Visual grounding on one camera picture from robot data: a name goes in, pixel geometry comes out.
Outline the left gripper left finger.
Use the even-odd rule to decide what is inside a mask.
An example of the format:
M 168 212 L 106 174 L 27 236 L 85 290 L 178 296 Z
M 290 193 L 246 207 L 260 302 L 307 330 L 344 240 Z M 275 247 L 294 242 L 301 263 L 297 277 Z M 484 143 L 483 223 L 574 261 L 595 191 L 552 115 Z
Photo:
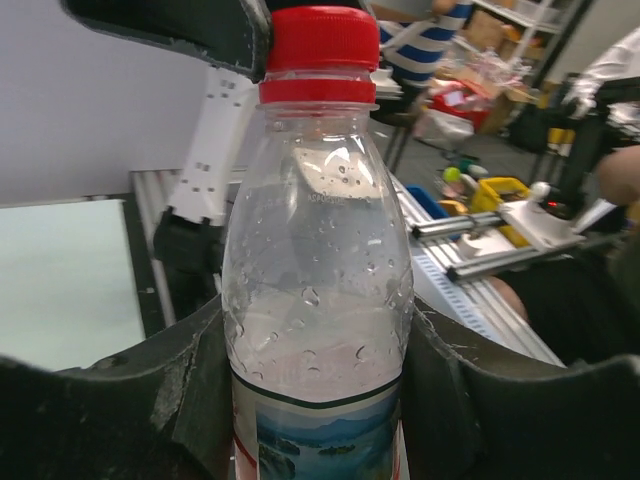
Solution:
M 218 298 L 86 369 L 1 360 L 4 479 L 226 479 L 232 436 Z

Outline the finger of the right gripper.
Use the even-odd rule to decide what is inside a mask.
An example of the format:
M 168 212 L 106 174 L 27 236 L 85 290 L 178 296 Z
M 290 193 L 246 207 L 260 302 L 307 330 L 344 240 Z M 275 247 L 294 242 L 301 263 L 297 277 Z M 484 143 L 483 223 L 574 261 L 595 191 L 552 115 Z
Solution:
M 260 82 L 271 14 L 253 0 L 65 0 L 65 13 L 100 34 L 176 52 Z

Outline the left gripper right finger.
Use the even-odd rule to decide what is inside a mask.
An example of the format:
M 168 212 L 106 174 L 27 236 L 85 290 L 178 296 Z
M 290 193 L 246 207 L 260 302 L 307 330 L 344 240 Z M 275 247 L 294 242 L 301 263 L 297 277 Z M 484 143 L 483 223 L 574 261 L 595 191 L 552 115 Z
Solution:
M 635 479 L 639 360 L 562 368 L 415 303 L 401 382 L 414 479 Z

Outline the red bottle cap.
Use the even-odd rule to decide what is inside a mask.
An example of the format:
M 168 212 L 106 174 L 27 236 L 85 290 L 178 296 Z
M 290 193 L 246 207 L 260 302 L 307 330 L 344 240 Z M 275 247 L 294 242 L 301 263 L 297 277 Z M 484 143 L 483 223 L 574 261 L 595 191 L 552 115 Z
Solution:
M 372 72 L 379 62 L 374 17 L 342 6 L 299 6 L 272 14 L 269 72 L 354 68 Z

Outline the red cap water bottle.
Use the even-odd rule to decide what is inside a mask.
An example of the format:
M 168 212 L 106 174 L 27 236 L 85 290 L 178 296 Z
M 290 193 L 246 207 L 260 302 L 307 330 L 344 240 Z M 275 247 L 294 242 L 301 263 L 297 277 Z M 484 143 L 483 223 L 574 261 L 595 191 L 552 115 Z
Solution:
M 269 72 L 231 212 L 222 306 L 239 479 L 395 479 L 414 306 L 408 234 L 369 134 L 372 72 Z

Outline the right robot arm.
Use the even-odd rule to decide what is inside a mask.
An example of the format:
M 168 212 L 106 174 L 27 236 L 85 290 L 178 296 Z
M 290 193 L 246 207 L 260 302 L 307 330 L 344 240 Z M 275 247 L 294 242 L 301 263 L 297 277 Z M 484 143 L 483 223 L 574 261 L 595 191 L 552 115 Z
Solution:
M 230 185 L 245 152 L 272 40 L 264 1 L 64 1 L 84 27 L 206 64 L 199 119 L 179 176 L 132 175 L 164 324 L 216 294 Z

